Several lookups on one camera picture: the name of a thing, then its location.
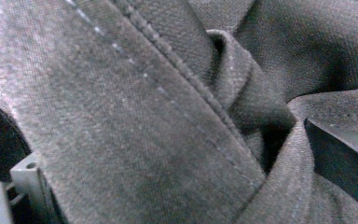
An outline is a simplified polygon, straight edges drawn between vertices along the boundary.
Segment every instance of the stitching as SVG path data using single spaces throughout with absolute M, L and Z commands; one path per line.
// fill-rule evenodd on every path
M 76 13 L 89 25 L 91 25 L 94 28 L 94 31 L 97 35 L 99 35 L 100 37 L 102 37 L 103 39 L 109 41 L 109 43 L 111 43 L 111 47 L 118 53 L 120 54 L 124 59 L 126 59 L 128 61 L 128 63 L 130 63 L 136 70 L 137 72 L 140 73 L 140 75 L 142 75 L 142 77 L 145 78 L 145 80 L 147 80 L 147 82 L 155 87 L 157 89 L 157 91 L 164 96 L 164 98 L 166 98 L 171 105 L 174 106 L 174 108 L 176 110 L 178 110 L 178 112 L 180 112 L 180 114 L 186 118 L 186 120 L 188 120 L 191 124 L 193 124 L 195 126 L 195 128 L 200 132 L 203 133 L 204 135 L 206 135 L 206 141 L 209 142 L 211 145 L 213 145 L 217 151 L 222 154 L 228 161 L 228 163 L 234 168 L 234 170 L 236 170 L 241 176 L 242 178 L 244 178 L 252 188 L 257 189 L 257 185 L 255 184 L 255 182 L 253 180 L 251 180 L 249 177 L 247 177 L 243 171 L 235 164 L 233 158 L 229 155 L 227 155 L 225 153 L 225 151 L 218 146 L 211 137 L 209 137 L 207 135 L 207 132 L 205 131 L 205 129 L 203 129 L 202 127 L 200 127 L 197 122 L 195 120 L 193 120 L 185 111 L 182 110 L 182 108 L 179 106 L 179 104 L 177 104 L 177 102 L 175 100 L 173 100 L 173 98 L 167 93 L 167 91 L 158 85 L 157 81 L 152 78 L 150 75 L 148 75 L 144 69 L 140 66 L 140 64 L 138 64 L 135 60 L 133 60 L 132 58 L 130 58 L 125 51 L 123 50 L 123 48 L 116 43 L 115 41 L 112 41 L 111 39 L 109 39 L 106 36 L 106 32 L 101 29 L 99 26 L 95 25 L 94 22 L 90 19 L 90 17 L 84 13 L 84 11 L 79 8 L 79 6 L 73 1 L 73 0 L 65 0 L 66 3 L 68 3 L 75 11 Z
M 324 117 L 324 118 L 345 118 L 345 119 L 353 119 L 353 120 L 358 119 L 358 113 L 356 112 L 347 113 L 347 114 L 340 114 L 340 113 L 341 113 L 340 111 L 332 111 L 329 113 L 321 112 L 310 116 L 315 118 Z
M 227 128 L 233 133 L 237 141 L 241 142 L 241 136 L 236 131 L 236 126 L 232 123 L 230 117 L 222 106 L 215 102 L 213 95 L 199 82 L 193 80 L 194 73 L 184 63 L 172 49 L 171 45 L 167 43 L 158 32 L 154 30 L 152 24 L 148 22 L 134 6 L 126 0 L 110 0 L 115 7 L 120 9 L 123 16 L 125 16 L 132 25 L 137 28 L 154 46 L 160 51 L 161 54 L 179 71 L 179 73 L 188 81 L 188 83 L 197 91 L 197 93 L 205 100 L 211 109 L 218 115 L 221 121 L 226 124 Z M 256 158 L 254 152 L 250 150 L 253 158 Z

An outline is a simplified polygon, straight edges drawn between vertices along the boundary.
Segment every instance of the gray fabric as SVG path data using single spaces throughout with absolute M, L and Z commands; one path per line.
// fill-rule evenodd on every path
M 0 0 L 0 89 L 68 222 L 358 223 L 304 128 L 358 133 L 358 2 L 190 4 Z

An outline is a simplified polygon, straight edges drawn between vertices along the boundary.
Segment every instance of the white stitching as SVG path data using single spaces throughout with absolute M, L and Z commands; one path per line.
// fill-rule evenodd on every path
M 80 9 L 78 7 L 78 5 L 72 1 L 72 0 L 65 0 L 71 7 L 73 7 L 77 14 L 80 15 L 80 17 L 85 21 L 87 22 L 88 24 L 90 24 L 93 28 L 94 28 L 94 31 L 100 35 L 101 37 L 103 37 L 104 39 L 108 40 L 108 41 L 111 41 L 110 39 L 108 39 L 105 34 L 106 32 L 103 31 L 103 29 L 101 29 L 100 27 L 96 26 L 94 24 L 94 22 L 92 22 L 92 20 L 86 15 L 86 13 L 83 12 L 82 9 Z M 113 42 L 111 44 L 112 48 L 117 52 L 119 53 L 122 57 L 124 57 L 130 64 L 132 64 L 134 66 L 134 68 L 136 68 L 136 70 L 138 70 L 138 72 L 140 72 L 141 74 L 143 73 L 143 77 L 150 83 L 152 84 L 153 86 L 157 86 L 157 90 L 158 92 L 161 93 L 161 95 L 163 95 L 166 99 L 168 99 L 173 105 L 174 107 L 190 122 L 192 123 L 193 125 L 195 125 L 196 129 L 205 134 L 206 135 L 206 131 L 205 129 L 203 129 L 202 127 L 200 127 L 197 122 L 195 120 L 193 120 L 186 112 L 184 112 L 181 107 L 179 106 L 179 104 L 176 103 L 176 101 L 174 101 L 172 99 L 172 97 L 165 91 L 165 89 L 161 86 L 158 86 L 158 83 L 156 80 L 154 80 L 151 76 L 149 76 L 147 73 L 143 72 L 143 69 L 142 67 L 135 61 L 133 60 L 132 58 L 130 58 L 127 54 L 124 53 L 122 47 L 116 43 L 116 42 Z M 249 184 L 252 188 L 254 189 L 257 189 L 257 185 L 254 183 L 253 180 L 251 180 L 249 177 L 247 177 L 243 171 L 237 166 L 235 165 L 235 162 L 234 160 L 229 157 L 225 152 L 224 150 L 219 147 L 209 136 L 207 136 L 206 138 L 206 141 L 209 142 L 210 144 L 212 144 L 216 149 L 217 151 L 219 151 L 219 153 L 221 153 L 228 161 L 228 163 L 234 168 L 234 170 L 236 170 Z

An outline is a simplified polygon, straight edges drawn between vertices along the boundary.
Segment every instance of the seam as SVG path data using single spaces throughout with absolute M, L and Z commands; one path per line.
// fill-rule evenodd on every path
M 313 117 L 313 118 L 323 117 L 323 118 L 331 118 L 331 119 L 333 119 L 333 118 L 345 118 L 345 119 L 350 119 L 350 120 L 357 120 L 358 119 L 358 113 L 351 112 L 351 113 L 347 113 L 347 114 L 341 114 L 341 112 L 339 112 L 339 111 L 332 111 L 332 112 L 329 112 L 329 113 L 324 113 L 324 112 L 315 113 L 315 114 L 310 115 L 310 117 Z
M 199 126 L 199 124 L 193 120 L 185 111 L 183 111 L 183 109 L 179 106 L 179 104 L 177 104 L 177 102 L 175 100 L 173 100 L 173 98 L 167 93 L 167 91 L 159 86 L 159 84 L 157 83 L 157 81 L 155 79 L 153 79 L 150 75 L 148 75 L 143 67 L 138 64 L 135 60 L 133 60 L 132 58 L 130 58 L 125 51 L 123 50 L 123 48 L 116 43 L 114 40 L 108 38 L 106 36 L 106 32 L 105 30 L 103 30 L 101 27 L 97 26 L 96 24 L 94 24 L 94 22 L 92 21 L 92 19 L 77 5 L 77 3 L 75 3 L 73 0 L 65 0 L 66 3 L 68 3 L 75 11 L 76 13 L 89 25 L 91 25 L 95 31 L 95 33 L 97 35 L 99 35 L 100 37 L 102 37 L 103 39 L 105 39 L 106 41 L 108 41 L 108 43 L 110 43 L 110 46 L 124 59 L 127 60 L 127 62 L 133 66 L 133 68 L 135 68 L 135 70 L 139 73 L 139 75 L 141 75 L 151 86 L 153 86 L 154 88 L 156 88 L 156 90 L 166 99 L 168 100 L 171 105 L 174 106 L 174 108 L 176 110 L 178 110 L 178 112 L 187 120 L 189 121 L 191 124 L 193 124 L 193 126 L 202 134 L 205 135 L 205 141 L 210 143 L 212 146 L 214 146 L 214 148 L 220 153 L 222 154 L 226 160 L 228 161 L 228 163 L 234 168 L 234 170 L 236 170 L 243 179 L 245 179 L 249 185 L 253 188 L 253 189 L 257 189 L 258 185 L 255 184 L 255 182 L 250 179 L 246 174 L 243 173 L 243 171 L 235 164 L 234 159 L 229 156 L 220 146 L 218 146 L 215 141 L 208 136 L 207 132 L 205 131 L 205 129 L 203 129 L 202 127 Z
M 202 83 L 194 80 L 194 72 L 186 65 L 182 58 L 173 51 L 172 46 L 161 38 L 160 34 L 154 30 L 152 24 L 148 22 L 134 6 L 126 0 L 110 0 L 110 2 L 112 2 L 112 4 L 119 9 L 121 14 L 126 17 L 144 37 L 153 43 L 159 52 L 171 63 L 174 68 L 176 68 L 182 77 L 187 80 L 187 82 L 197 91 L 202 99 L 204 99 L 214 113 L 216 113 L 218 118 L 220 118 L 220 120 L 227 126 L 237 141 L 240 142 L 240 134 L 236 132 L 236 126 L 232 123 L 226 111 L 218 102 L 213 100 L 213 95 L 203 86 Z M 250 150 L 250 153 L 253 158 L 256 158 L 252 150 Z

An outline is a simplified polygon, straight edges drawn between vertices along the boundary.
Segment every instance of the woven fabric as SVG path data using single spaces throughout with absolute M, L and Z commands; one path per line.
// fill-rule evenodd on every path
M 358 223 L 358 1 L 0 0 L 0 92 L 69 223 Z

